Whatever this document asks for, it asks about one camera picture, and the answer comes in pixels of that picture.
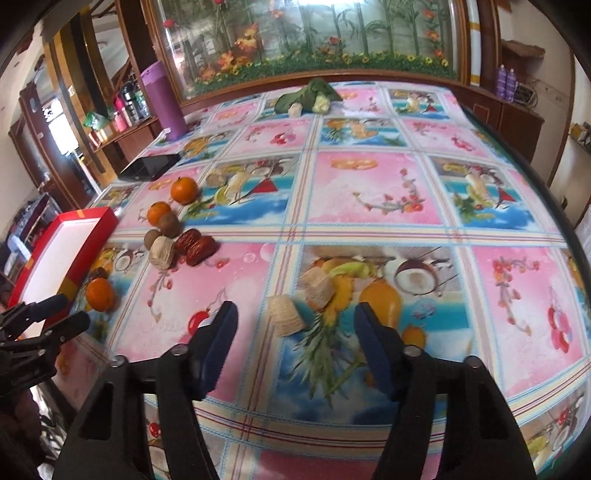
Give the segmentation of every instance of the black tablet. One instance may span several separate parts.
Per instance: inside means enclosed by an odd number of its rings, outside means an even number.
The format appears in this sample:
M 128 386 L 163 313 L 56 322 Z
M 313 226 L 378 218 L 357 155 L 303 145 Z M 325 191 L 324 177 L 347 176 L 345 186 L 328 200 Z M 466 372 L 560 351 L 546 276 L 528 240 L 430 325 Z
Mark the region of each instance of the black tablet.
M 119 179 L 139 181 L 158 180 L 180 159 L 181 156 L 178 153 L 137 158 L 125 167 L 119 174 Z

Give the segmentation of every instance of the cauliflower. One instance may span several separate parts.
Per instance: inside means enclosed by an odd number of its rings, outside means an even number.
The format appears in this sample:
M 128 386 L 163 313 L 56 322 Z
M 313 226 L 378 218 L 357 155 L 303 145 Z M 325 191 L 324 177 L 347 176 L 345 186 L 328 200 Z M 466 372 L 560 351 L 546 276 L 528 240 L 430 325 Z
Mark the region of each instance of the cauliflower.
M 314 106 L 312 107 L 312 111 L 314 113 L 320 113 L 320 114 L 324 115 L 325 113 L 328 113 L 329 110 L 330 110 L 330 100 L 328 100 L 327 97 L 325 97 L 324 95 L 319 93 L 316 96 L 316 101 L 314 102 Z

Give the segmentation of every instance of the red box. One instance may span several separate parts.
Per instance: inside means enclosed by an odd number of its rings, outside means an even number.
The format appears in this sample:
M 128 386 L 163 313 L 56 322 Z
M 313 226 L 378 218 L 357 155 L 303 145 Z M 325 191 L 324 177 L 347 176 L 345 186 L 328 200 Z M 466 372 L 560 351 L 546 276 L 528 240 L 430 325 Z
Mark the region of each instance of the red box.
M 58 215 L 18 277 L 9 306 L 21 301 L 41 301 L 57 293 L 66 295 L 71 304 L 117 223 L 117 217 L 109 207 Z M 52 317 L 47 326 L 62 319 L 66 313 L 64 310 Z

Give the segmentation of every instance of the pink container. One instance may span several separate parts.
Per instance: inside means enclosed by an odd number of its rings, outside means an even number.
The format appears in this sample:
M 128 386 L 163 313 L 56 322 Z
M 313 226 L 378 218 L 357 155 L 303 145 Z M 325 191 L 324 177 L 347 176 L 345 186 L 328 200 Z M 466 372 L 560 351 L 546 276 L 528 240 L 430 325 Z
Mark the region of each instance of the pink container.
M 115 128 L 119 133 L 125 132 L 129 128 L 125 115 L 122 112 L 115 112 Z

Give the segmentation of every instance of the purple bottle on shelf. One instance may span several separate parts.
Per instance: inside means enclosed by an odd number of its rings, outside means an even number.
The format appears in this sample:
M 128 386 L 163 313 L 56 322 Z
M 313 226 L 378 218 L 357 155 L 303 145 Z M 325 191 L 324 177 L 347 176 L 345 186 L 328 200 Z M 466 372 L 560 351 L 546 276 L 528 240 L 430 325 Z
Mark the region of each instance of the purple bottle on shelf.
M 507 81 L 507 70 L 501 65 L 496 70 L 496 95 L 498 98 L 505 98 L 505 83 Z
M 515 70 L 509 70 L 507 74 L 507 83 L 505 85 L 505 100 L 513 103 L 515 100 L 515 91 L 517 90 L 517 77 L 515 76 Z

